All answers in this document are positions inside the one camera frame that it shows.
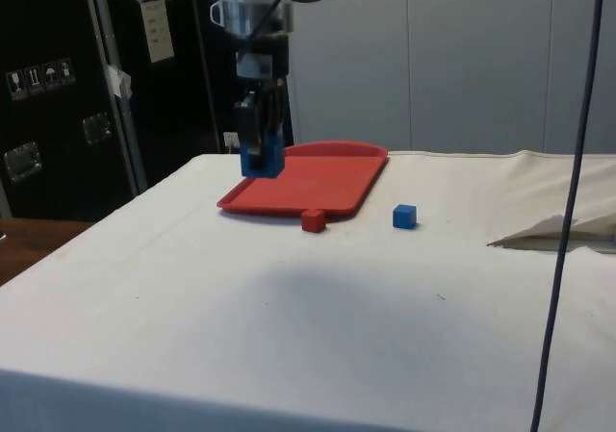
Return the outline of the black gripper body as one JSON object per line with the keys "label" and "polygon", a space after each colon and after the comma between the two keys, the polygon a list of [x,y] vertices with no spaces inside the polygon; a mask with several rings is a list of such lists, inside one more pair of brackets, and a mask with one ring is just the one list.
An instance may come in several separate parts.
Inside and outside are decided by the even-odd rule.
{"label": "black gripper body", "polygon": [[245,53],[245,77],[280,79],[289,74],[289,37],[286,34],[257,37]]}

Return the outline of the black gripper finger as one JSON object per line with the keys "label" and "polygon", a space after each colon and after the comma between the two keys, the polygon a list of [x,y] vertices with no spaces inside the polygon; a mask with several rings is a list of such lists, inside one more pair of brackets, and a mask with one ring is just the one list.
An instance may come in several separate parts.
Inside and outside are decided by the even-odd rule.
{"label": "black gripper finger", "polygon": [[289,114],[288,81],[277,79],[266,88],[265,129],[267,135],[284,132]]}
{"label": "black gripper finger", "polygon": [[261,104],[256,91],[249,91],[235,104],[234,116],[242,152],[242,161],[248,168],[263,168],[263,132],[261,130]]}

